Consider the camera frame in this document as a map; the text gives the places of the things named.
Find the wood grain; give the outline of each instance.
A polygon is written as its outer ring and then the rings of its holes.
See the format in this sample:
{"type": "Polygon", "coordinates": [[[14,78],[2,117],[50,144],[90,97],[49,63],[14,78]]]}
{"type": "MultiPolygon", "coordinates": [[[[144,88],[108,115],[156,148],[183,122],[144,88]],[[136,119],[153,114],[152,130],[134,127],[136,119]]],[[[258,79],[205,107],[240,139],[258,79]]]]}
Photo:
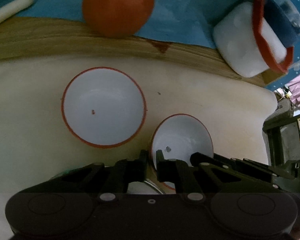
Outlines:
{"type": "Polygon", "coordinates": [[[0,60],[62,54],[159,59],[260,87],[271,82],[271,75],[268,75],[270,78],[261,74],[243,78],[229,67],[217,50],[206,47],[173,43],[161,54],[144,38],[101,38],[81,22],[12,17],[0,24],[0,60]]]}
{"type": "Polygon", "coordinates": [[[272,71],[271,69],[268,69],[268,70],[262,72],[261,75],[262,75],[262,78],[263,78],[265,84],[270,84],[271,82],[276,81],[279,78],[285,76],[285,74],[276,73],[276,72],[272,71]]]}

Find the red handle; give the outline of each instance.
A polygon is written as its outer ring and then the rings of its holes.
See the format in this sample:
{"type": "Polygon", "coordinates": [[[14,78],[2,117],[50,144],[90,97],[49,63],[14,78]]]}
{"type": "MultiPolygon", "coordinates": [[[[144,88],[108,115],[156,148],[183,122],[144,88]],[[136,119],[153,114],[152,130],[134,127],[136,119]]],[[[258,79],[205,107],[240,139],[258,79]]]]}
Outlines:
{"type": "Polygon", "coordinates": [[[252,29],[253,35],[256,39],[259,51],[263,60],[266,64],[275,72],[287,73],[289,66],[293,62],[293,46],[287,48],[287,55],[281,63],[277,63],[270,47],[261,35],[262,30],[262,20],[263,20],[263,9],[264,9],[265,0],[254,0],[253,1],[253,10],[252,10],[252,29]]]}

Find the orange ball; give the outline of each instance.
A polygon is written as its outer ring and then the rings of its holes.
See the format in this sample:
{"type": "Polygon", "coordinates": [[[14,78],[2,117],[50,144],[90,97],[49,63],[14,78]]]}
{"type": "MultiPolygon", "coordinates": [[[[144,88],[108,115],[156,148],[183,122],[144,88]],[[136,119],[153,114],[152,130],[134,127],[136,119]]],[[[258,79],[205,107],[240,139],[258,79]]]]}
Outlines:
{"type": "Polygon", "coordinates": [[[120,38],[136,33],[148,20],[154,0],[83,0],[89,27],[101,36],[120,38]]]}

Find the white container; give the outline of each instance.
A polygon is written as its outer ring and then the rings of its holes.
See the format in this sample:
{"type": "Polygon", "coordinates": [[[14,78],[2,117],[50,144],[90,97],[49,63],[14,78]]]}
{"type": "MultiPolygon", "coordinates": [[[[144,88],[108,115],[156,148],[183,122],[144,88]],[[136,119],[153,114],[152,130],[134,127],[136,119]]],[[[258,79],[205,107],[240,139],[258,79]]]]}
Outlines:
{"type": "MultiPolygon", "coordinates": [[[[269,69],[254,38],[252,9],[253,4],[250,2],[238,5],[213,30],[214,41],[225,61],[239,75],[247,78],[269,69]]],[[[268,43],[276,62],[282,62],[287,49],[264,18],[261,35],[268,43]]]]}

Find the screw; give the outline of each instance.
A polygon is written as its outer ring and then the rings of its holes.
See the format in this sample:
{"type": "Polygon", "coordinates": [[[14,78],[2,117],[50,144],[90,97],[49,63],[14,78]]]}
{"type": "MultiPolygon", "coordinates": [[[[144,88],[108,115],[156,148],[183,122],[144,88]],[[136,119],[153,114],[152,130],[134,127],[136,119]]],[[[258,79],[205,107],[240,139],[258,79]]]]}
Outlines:
{"type": "Polygon", "coordinates": [[[195,192],[188,194],[187,197],[188,197],[188,199],[193,200],[193,201],[199,201],[199,200],[203,199],[203,195],[202,194],[195,193],[195,192]]]}
{"type": "Polygon", "coordinates": [[[103,193],[99,196],[103,201],[113,201],[115,199],[115,194],[113,193],[103,193]]]}
{"type": "Polygon", "coordinates": [[[298,26],[297,22],[296,22],[296,21],[293,21],[293,22],[292,22],[292,26],[293,26],[293,27],[297,27],[297,26],[298,26]]]}

